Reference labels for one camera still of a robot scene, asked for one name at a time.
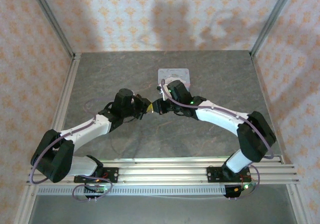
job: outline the patterned wallpaper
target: patterned wallpaper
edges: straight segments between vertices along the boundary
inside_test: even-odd
[[[74,52],[250,50],[277,0],[47,0]]]
[[[297,166],[320,223],[320,1],[289,0],[256,67],[286,158]]]
[[[0,223],[10,224],[70,59],[36,0],[0,0],[0,20]]]

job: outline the perforated metal strip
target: perforated metal strip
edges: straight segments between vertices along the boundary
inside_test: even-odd
[[[45,185],[40,186],[39,196],[70,196],[75,186],[70,185]],[[79,187],[76,195],[89,194],[91,191]],[[196,195],[224,195],[224,185],[174,185],[174,186],[113,186],[109,196],[196,196]]]

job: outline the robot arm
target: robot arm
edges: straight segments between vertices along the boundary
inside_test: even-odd
[[[222,166],[222,174],[231,180],[252,162],[260,162],[276,142],[276,136],[263,115],[257,111],[251,114],[229,110],[218,106],[201,96],[191,96],[179,80],[157,88],[162,98],[152,103],[154,112],[160,115],[170,111],[179,116],[190,117],[220,126],[238,137],[240,149],[231,155]],[[267,142],[265,145],[258,131]]]
[[[31,165],[36,166],[36,169],[53,183],[66,176],[99,177],[102,163],[90,155],[74,156],[74,152],[94,138],[118,128],[125,118],[140,120],[147,113],[150,104],[148,99],[139,94],[134,95],[129,89],[120,89],[114,101],[106,105],[93,119],[61,132],[48,130],[31,159]]]

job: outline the orange floral pattern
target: orange floral pattern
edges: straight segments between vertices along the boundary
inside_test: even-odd
[[[11,224],[70,59],[36,0],[0,0],[0,20],[0,223]]]
[[[314,223],[320,220],[319,8],[319,0],[289,0],[256,58],[279,143],[303,177]]]
[[[277,0],[47,1],[83,53],[250,50]]]

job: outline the gray floor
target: gray floor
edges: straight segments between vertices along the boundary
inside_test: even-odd
[[[71,196],[38,196],[29,223],[295,224],[289,200],[285,185],[262,185],[250,197],[237,201],[107,196],[97,203],[80,203]]]
[[[83,105],[92,98],[104,97],[92,105],[98,112],[113,100],[117,91],[128,88],[135,94],[160,98],[158,69],[188,68],[190,92],[231,110],[261,112],[270,117],[249,53],[232,51],[146,51],[84,53],[72,89],[65,119],[65,129],[74,127],[90,116]],[[142,120],[124,123],[105,136],[100,136],[77,152],[99,160],[115,158],[171,158],[229,156],[239,149],[236,136],[207,122],[196,121],[173,113],[148,113]],[[280,149],[276,143],[276,154]]]

